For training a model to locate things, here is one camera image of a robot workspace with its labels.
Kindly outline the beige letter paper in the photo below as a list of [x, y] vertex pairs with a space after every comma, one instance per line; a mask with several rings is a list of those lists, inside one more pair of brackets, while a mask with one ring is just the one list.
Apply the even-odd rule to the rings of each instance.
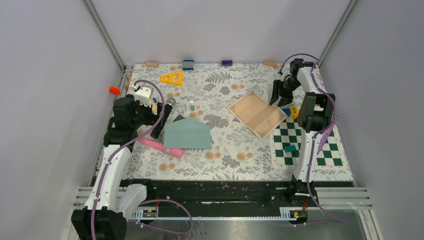
[[270, 105], [253, 90], [227, 109], [260, 140], [267, 137], [288, 117], [281, 108]]

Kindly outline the light blue envelope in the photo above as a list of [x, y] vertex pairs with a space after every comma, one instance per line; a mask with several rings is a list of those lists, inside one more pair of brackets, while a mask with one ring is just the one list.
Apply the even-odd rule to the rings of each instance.
[[163, 145], [168, 149], [210, 150], [212, 148], [211, 128], [192, 118], [166, 124]]

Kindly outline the green white glue stick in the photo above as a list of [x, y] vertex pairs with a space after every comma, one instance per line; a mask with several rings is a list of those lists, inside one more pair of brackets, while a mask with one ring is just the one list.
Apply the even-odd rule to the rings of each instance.
[[190, 100], [190, 101], [189, 101], [189, 104], [190, 104], [190, 110], [191, 110], [192, 112], [194, 112], [194, 111], [196, 110], [196, 107], [195, 107], [195, 103], [194, 103], [194, 101], [193, 101], [193, 100]]

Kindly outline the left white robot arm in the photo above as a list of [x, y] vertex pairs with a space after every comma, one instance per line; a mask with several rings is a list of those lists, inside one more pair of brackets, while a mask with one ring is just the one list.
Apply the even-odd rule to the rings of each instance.
[[82, 209], [71, 215], [71, 223], [81, 240], [123, 240], [128, 219], [138, 204], [148, 206], [155, 200], [155, 192], [143, 184], [129, 187], [118, 199], [124, 168], [138, 140], [138, 129], [149, 126], [148, 133], [157, 139], [168, 119], [174, 101], [157, 103], [157, 114], [151, 106], [141, 105], [131, 94], [118, 98], [113, 104], [103, 138], [104, 149], [98, 176], [91, 194]]

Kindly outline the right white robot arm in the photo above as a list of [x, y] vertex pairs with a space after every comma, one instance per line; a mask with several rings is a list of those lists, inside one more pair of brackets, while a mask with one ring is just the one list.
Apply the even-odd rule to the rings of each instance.
[[300, 206], [309, 200], [317, 202], [313, 192], [315, 160], [323, 135], [335, 121], [335, 95], [327, 93], [314, 76], [316, 64], [295, 58], [289, 64], [289, 73], [279, 71], [281, 79], [273, 81], [270, 105], [278, 107], [293, 101], [293, 92], [302, 87], [304, 98], [296, 122], [301, 130], [301, 145], [297, 166], [289, 186], [283, 191], [285, 201]]

